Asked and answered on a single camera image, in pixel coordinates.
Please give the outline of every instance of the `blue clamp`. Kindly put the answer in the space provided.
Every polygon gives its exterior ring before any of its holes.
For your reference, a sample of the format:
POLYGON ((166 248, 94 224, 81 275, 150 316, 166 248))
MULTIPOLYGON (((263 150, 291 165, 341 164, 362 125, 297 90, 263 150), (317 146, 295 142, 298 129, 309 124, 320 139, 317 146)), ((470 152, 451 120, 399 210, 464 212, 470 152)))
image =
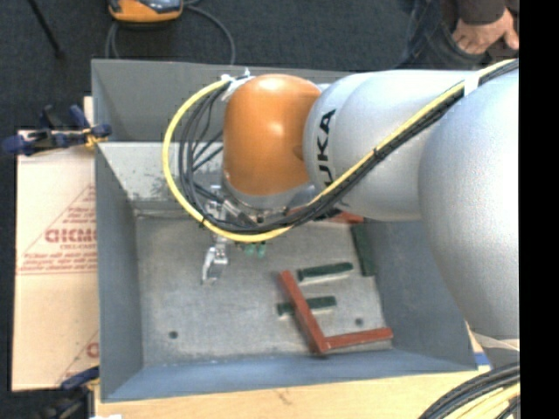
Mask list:
POLYGON ((59 119, 52 106, 45 106, 39 116, 40 129, 30 132, 26 138, 21 135, 12 135, 2 141, 2 149, 11 155, 33 155, 59 148, 86 145, 92 147, 99 141, 104 141, 113 129, 108 124, 99 124, 91 127, 84 112, 77 105, 69 109, 71 130, 55 132, 54 124, 59 124, 59 119))

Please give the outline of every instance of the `yellow cable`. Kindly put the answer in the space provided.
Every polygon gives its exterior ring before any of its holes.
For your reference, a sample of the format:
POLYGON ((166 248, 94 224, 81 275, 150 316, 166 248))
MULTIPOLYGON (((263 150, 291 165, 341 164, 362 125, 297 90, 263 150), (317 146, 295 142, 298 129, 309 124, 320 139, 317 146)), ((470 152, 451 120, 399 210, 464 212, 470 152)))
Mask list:
MULTIPOLYGON (((480 78, 483 77, 483 76, 488 75, 490 72, 492 72, 494 70, 497 70, 498 68, 501 68, 502 66, 506 65, 507 63, 513 62, 513 61, 514 61, 514 59, 504 60, 502 62, 491 65, 491 66, 481 70, 480 71, 480 78)), ((218 226, 216 226, 214 223, 211 223, 208 219, 204 218, 204 216, 200 212, 198 212, 196 210, 196 208, 194 206, 192 206, 184 198, 183 193, 176 186, 175 179, 173 178, 173 175, 170 171, 169 147, 170 147, 170 143, 172 142, 172 139, 173 139, 173 134, 174 134, 174 132, 176 130, 176 127, 178 126, 178 123, 180 122, 181 118, 201 98, 203 98, 205 95, 207 95, 211 92, 214 92, 218 88, 220 88, 222 86, 225 86, 229 82, 231 82, 230 79, 221 79, 217 82, 214 82, 213 84, 210 84, 209 86, 204 87, 202 90, 198 91, 197 93, 192 95, 188 100, 186 100, 183 103, 183 105, 178 109, 178 111, 175 113, 175 116, 173 116, 173 119, 169 123, 167 131, 165 133, 165 137, 163 139, 163 145, 162 145, 163 173, 165 175, 165 180, 167 181, 167 184, 169 185, 169 189, 170 189, 171 193, 173 194, 173 196, 175 196, 175 199, 181 204, 181 206, 183 206, 183 208, 192 217, 194 217, 203 226, 208 228, 208 230, 211 230, 212 232, 218 234, 219 236, 227 237, 227 238, 229 238, 229 239, 231 239, 235 242, 244 242, 244 243, 264 242, 264 241, 270 240, 274 237, 277 237, 277 236, 285 233, 286 231, 289 231, 290 229, 293 228, 293 226, 292 225, 287 225, 286 227, 281 227, 281 228, 278 228, 278 229, 275 229, 275 230, 270 230, 270 231, 263 232, 263 233, 254 233, 254 234, 239 234, 239 233, 234 233, 234 232, 231 232, 231 231, 228 231, 228 230, 223 230, 222 228, 219 228, 218 226)), ((326 196, 327 194, 332 192, 334 189, 336 189, 338 186, 340 186, 342 183, 344 183, 346 180, 348 180, 350 178, 350 176, 352 176, 354 173, 356 173, 358 171, 358 169, 367 162, 367 160, 369 160, 370 158, 372 158, 375 155, 377 149, 382 149, 383 147, 385 147, 387 144, 389 144, 391 141, 393 141, 396 137, 398 137, 402 132, 404 132, 406 129, 412 127, 416 122, 418 122, 418 120, 420 120, 425 115, 427 115, 431 110, 436 108, 439 104, 443 103, 450 95, 452 95, 453 93, 461 91, 464 88, 464 86, 465 86, 465 81, 462 80, 459 83, 457 83, 456 85, 454 85, 451 88, 449 88, 448 90, 446 90, 445 92, 443 92, 442 94, 440 94, 437 98, 435 98, 429 104, 427 104, 426 106, 423 106, 421 109, 419 109, 414 115, 412 115, 397 130, 395 130, 392 134, 390 134, 386 138, 384 138, 384 140, 382 140, 376 146, 376 148, 373 148, 360 161, 358 161, 355 165, 353 165, 351 168, 346 170, 342 175, 340 175, 340 177, 338 177, 335 181, 333 181, 330 185, 328 185, 319 195, 317 195, 313 200, 311 200, 309 203, 307 203, 304 206, 304 208, 306 208, 310 204, 315 203, 316 201, 320 200, 322 197, 326 196)))
POLYGON ((227 237, 235 242, 264 242, 266 240, 270 240, 273 237, 279 236, 280 234, 284 233, 287 230, 290 230, 291 227, 280 228, 278 230, 273 230, 266 233, 252 234, 252 235, 237 234, 227 230, 223 230, 218 226, 214 225, 213 223, 211 223, 208 219, 205 219, 204 216, 200 212, 198 212, 196 208, 193 207, 186 200, 186 198, 184 198, 183 193, 176 186, 175 179, 173 178, 173 175, 170 170, 170 165, 169 165, 170 143, 173 139, 173 133, 175 132, 175 129, 178 126, 178 123, 180 122, 181 118, 201 98, 203 98, 205 95, 209 93, 216 91, 218 88, 225 86, 229 82, 230 81, 228 79, 221 79, 217 82, 214 82, 213 84, 210 84, 209 86, 204 87, 202 90, 195 93, 188 100, 186 100, 183 103, 183 105, 178 109, 178 111, 175 113, 175 116, 173 116, 171 122, 169 123, 167 132, 165 133, 165 136, 163 138, 163 146, 162 146, 163 174, 165 175, 165 180, 169 185, 169 189, 171 193, 173 194, 173 196, 175 196, 175 199, 181 204, 181 206, 186 210, 186 212, 188 212, 192 217, 194 217, 194 219, 196 219, 203 226, 208 228, 208 230, 213 231, 214 233, 220 236, 227 237))

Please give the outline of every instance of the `person's hand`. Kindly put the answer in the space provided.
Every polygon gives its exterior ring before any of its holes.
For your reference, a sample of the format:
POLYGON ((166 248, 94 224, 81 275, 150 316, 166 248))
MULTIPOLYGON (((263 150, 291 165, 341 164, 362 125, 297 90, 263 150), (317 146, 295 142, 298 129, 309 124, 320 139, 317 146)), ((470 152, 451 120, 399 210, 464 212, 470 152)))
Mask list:
POLYGON ((470 54, 482 54, 500 38, 513 50, 520 48, 518 33, 514 30, 513 16, 505 9, 502 17, 491 24, 467 24, 458 21, 452 38, 462 50, 470 54))

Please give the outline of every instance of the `black cable bundle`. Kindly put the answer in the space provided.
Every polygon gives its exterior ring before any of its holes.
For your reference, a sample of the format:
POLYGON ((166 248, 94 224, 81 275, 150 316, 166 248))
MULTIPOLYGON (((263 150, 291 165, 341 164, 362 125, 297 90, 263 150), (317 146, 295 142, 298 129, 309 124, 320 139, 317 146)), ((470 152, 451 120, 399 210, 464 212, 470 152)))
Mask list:
MULTIPOLYGON (((498 367, 487 373, 478 375, 465 381, 455 389, 443 395, 434 402, 419 419, 439 419, 480 399, 481 396, 490 394, 501 388, 509 388, 519 383, 521 379, 520 363, 513 363, 505 367, 498 367)), ((514 413, 520 406, 520 389, 518 395, 513 396, 509 405, 497 416, 504 419, 514 413)))
MULTIPOLYGON (((493 67, 488 67, 483 70, 479 76, 478 85, 481 86, 487 81, 497 78, 502 74, 510 72, 519 67, 519 60, 514 60, 510 62, 505 62, 503 64, 498 64, 493 67)), ((218 96, 223 94, 231 85, 228 83, 226 85, 220 86, 217 90, 207 94, 205 98, 199 103, 199 105, 192 111, 192 114, 186 120, 183 133, 180 138, 179 147, 179 172, 181 175, 181 185, 183 189, 183 194, 193 206, 196 207, 197 211, 202 214, 204 219, 210 220, 214 225, 219 227, 224 231, 229 231, 231 233, 240 233, 244 235, 253 235, 258 233, 268 233, 274 230, 282 229, 285 227, 295 227, 312 221, 314 219, 323 218, 328 215, 328 212, 334 209, 335 205, 352 189, 357 185, 361 179, 368 174, 376 165, 382 162, 387 156, 392 152, 402 146, 405 142, 409 141, 417 134, 423 132, 426 128, 433 125, 435 122, 440 120, 448 109, 453 106, 457 101, 461 100, 465 96, 465 85, 464 82, 460 82, 457 85, 451 87, 446 92, 442 93, 437 99, 435 99, 432 105, 428 105, 421 109, 417 116, 412 117, 402 127, 394 133, 389 139, 381 143, 381 146, 375 148, 371 153, 369 153, 368 158, 362 162, 362 164, 354 169, 354 171, 348 175, 342 181, 336 181, 332 184, 329 191, 323 191, 318 197, 316 197, 311 203, 304 205, 293 212, 286 214, 281 218, 275 218, 268 223, 255 223, 247 222, 248 216, 241 216, 237 221, 231 220, 230 222, 221 221, 216 219, 211 214, 205 212, 204 206, 201 204, 198 196, 204 196, 209 199, 215 199, 206 189, 203 189, 200 185, 195 183, 195 172, 206 163, 213 156, 208 156, 204 158, 203 161, 200 160, 202 153, 207 149, 209 144, 206 144, 204 148, 197 152, 198 142, 197 138, 201 138, 201 135, 197 134, 197 130, 200 126, 202 117, 206 112, 210 112, 213 104, 217 100, 218 96)), ((202 136, 208 128, 208 123, 210 122, 209 116, 206 121, 206 125, 203 128, 202 136)), ((210 141, 216 141, 220 135, 217 135, 214 139, 210 141)))
MULTIPOLYGON (((231 49, 229 65, 234 65, 235 61, 237 60, 237 47, 235 46, 233 36, 218 18, 212 16, 208 11, 203 10, 197 6, 197 4, 201 1, 202 0, 185 0, 183 2, 183 7, 186 10, 191 10, 192 12, 195 12, 196 14, 207 18, 223 32, 223 34, 227 37, 231 49)), ((121 24, 116 20, 111 23, 105 40, 105 58, 111 58, 111 56, 114 58, 121 58, 121 54, 119 53, 116 46, 116 35, 119 31, 120 26, 121 24)))

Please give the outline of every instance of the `black carpet floor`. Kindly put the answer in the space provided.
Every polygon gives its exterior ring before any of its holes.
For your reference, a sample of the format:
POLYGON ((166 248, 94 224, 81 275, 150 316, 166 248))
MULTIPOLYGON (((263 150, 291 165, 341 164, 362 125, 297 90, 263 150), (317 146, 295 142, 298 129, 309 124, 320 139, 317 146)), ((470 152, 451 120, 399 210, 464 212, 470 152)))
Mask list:
MULTIPOLYGON (((36 0, 65 56, 55 58, 27 0, 0 0, 0 139, 36 127, 53 104, 61 117, 91 90, 90 60, 103 57, 111 24, 105 0, 36 0)), ((235 40, 238 65, 368 71, 398 59, 411 0, 202 0, 235 40)), ((186 10, 159 31, 119 31, 124 58, 229 62, 226 36, 186 10)), ((10 391, 15 263, 15 177, 0 159, 0 418, 26 418, 60 396, 10 391)), ((40 202, 42 195, 35 195, 40 202)))

